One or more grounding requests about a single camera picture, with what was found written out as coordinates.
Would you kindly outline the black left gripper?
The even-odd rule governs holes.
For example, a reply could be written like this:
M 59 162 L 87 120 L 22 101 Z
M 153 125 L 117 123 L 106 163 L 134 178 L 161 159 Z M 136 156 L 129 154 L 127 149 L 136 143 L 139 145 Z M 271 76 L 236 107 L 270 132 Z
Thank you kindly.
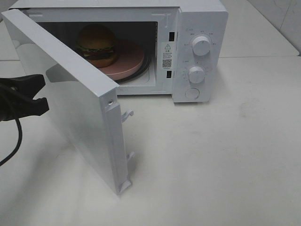
M 33 99 L 45 86 L 42 74 L 0 79 L 0 121 L 41 116 L 49 110 L 45 97 Z

